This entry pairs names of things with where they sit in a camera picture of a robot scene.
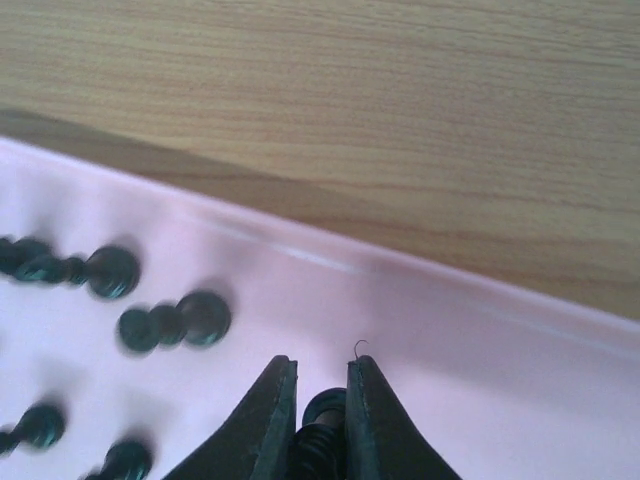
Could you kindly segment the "black chess queen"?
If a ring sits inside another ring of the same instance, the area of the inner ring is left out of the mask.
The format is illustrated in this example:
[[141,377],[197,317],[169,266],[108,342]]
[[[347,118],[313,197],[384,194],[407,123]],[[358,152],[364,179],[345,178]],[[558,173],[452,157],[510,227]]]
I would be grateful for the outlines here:
[[345,479],[346,475],[346,389],[335,387],[307,404],[302,427],[289,445],[285,478]]

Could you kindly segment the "black chess king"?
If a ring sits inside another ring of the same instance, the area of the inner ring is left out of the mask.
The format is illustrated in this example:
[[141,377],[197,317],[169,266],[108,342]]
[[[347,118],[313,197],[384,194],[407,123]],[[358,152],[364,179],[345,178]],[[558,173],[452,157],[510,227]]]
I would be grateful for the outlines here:
[[116,323],[116,337],[133,354],[186,344],[206,349],[221,341],[232,324],[229,303],[219,293],[195,290],[177,303],[159,303],[149,310],[130,308]]

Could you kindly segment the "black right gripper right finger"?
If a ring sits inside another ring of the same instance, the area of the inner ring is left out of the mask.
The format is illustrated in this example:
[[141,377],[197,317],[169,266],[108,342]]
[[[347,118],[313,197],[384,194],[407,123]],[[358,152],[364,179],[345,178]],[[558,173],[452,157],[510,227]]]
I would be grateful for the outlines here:
[[346,433],[349,479],[458,479],[425,440],[375,360],[348,363]]

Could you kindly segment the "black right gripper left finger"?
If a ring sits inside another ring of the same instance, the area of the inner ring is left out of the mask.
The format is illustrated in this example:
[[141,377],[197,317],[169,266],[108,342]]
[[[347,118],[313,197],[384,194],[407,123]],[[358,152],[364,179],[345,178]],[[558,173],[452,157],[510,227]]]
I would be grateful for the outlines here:
[[283,479],[296,426],[297,363],[276,355],[222,426],[168,479]]

